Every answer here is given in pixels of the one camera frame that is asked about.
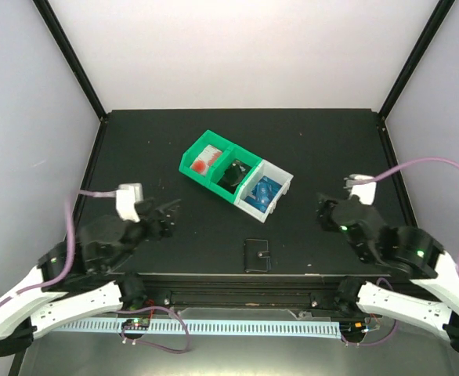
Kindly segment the green double compartment bin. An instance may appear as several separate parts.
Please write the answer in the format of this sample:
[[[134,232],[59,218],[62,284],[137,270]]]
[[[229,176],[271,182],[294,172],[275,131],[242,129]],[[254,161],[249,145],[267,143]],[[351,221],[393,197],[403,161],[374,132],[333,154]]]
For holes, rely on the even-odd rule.
[[[191,168],[197,157],[207,146],[213,146],[221,151],[214,163],[208,167],[205,175],[196,172]],[[225,170],[235,161],[241,161],[250,167],[250,171],[237,185],[234,193],[230,193],[219,185],[219,180],[223,177]],[[234,204],[237,195],[243,184],[251,177],[263,159],[256,154],[244,149],[228,139],[218,135],[212,130],[206,130],[183,154],[179,165],[179,171],[196,183],[220,196],[222,199]]]

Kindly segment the white plastic card bin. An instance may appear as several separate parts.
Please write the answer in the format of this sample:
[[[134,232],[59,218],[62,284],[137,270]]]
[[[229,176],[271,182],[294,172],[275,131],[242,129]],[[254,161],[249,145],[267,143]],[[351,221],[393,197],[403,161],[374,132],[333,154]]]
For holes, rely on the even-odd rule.
[[[278,200],[289,191],[293,178],[291,173],[262,160],[239,185],[233,204],[264,223],[274,212]]]

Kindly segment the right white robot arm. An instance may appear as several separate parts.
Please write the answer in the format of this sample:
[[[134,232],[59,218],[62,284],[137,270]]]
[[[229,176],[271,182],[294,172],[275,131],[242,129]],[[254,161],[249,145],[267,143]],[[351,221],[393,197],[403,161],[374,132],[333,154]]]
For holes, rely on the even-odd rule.
[[[345,316],[374,313],[419,327],[459,353],[459,276],[452,256],[433,236],[412,226],[390,226],[378,210],[352,195],[339,200],[317,196],[323,230],[340,233],[363,263],[408,280],[433,300],[386,290],[368,280],[346,277],[334,297]]]

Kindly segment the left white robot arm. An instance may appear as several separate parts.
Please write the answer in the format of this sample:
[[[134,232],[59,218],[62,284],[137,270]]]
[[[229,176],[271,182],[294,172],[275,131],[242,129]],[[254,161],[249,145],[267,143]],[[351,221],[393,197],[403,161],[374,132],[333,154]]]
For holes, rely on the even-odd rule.
[[[172,236],[180,202],[136,204],[138,220],[104,215],[71,230],[0,298],[0,357],[14,355],[50,331],[101,313],[137,313],[147,294],[136,273],[107,280],[137,248]]]

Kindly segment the clear sleeve card holder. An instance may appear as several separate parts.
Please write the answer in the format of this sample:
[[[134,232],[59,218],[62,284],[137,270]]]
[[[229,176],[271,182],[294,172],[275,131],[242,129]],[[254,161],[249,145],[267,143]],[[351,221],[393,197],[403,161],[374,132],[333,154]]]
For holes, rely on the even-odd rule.
[[[244,241],[244,272],[268,273],[271,268],[268,240],[246,239]]]

